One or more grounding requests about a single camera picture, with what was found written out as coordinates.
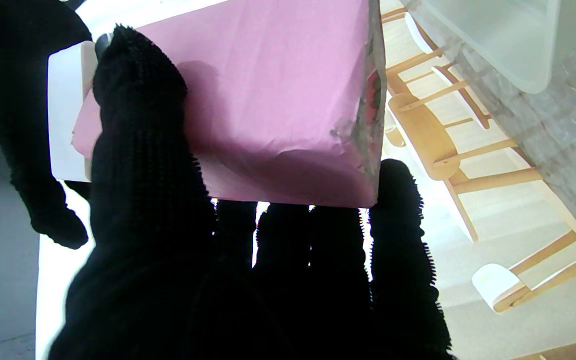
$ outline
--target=pink box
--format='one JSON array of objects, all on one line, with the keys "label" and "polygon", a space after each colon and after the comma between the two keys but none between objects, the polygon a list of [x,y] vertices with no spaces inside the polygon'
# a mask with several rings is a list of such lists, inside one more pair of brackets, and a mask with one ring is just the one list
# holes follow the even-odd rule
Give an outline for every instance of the pink box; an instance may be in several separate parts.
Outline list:
[{"label": "pink box", "polygon": [[[138,29],[186,80],[185,131],[210,196],[377,201],[386,60],[378,0],[229,0]],[[87,96],[73,146],[101,133]]]}]

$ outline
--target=chair backrest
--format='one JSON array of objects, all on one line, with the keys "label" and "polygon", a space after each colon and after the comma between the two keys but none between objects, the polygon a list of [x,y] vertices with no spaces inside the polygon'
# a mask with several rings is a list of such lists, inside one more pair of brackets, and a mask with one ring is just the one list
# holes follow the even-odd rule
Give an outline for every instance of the chair backrest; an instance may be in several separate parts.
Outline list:
[{"label": "chair backrest", "polygon": [[426,105],[419,105],[406,111],[399,110],[418,100],[408,93],[400,93],[393,96],[388,105],[406,143],[414,148],[428,176],[432,180],[448,180],[457,173],[461,161],[435,166],[435,162],[458,154],[453,139],[442,123]]},{"label": "chair backrest", "polygon": [[430,54],[436,50],[439,50],[439,46],[430,39],[430,36],[421,28],[419,23],[413,18],[410,13],[406,13],[404,18],[406,19],[406,25],[414,40],[414,43],[426,54]]},{"label": "chair backrest", "polygon": [[[446,85],[451,86],[459,83],[459,79],[454,73],[448,70],[447,66],[433,66],[432,71],[437,74]],[[473,99],[473,96],[466,90],[466,89],[458,89],[459,95],[461,98],[466,102],[466,106],[473,112],[475,118],[477,119],[478,123],[484,129],[490,129],[490,121],[486,114],[482,111],[477,102]]]}]

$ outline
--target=gloved finger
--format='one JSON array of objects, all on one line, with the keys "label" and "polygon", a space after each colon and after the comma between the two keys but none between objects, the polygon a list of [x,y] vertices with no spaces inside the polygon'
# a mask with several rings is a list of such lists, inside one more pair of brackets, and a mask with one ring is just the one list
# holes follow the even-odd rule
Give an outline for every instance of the gloved finger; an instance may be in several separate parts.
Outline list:
[{"label": "gloved finger", "polygon": [[257,228],[256,218],[257,202],[217,202],[217,251],[242,272],[249,272],[252,268],[252,241]]},{"label": "gloved finger", "polygon": [[421,229],[423,200],[408,167],[381,163],[379,200],[370,209],[370,284],[375,346],[428,359],[448,358],[451,338],[434,287],[435,266]]},{"label": "gloved finger", "polygon": [[255,267],[307,268],[307,234],[308,205],[271,203],[259,219]]}]

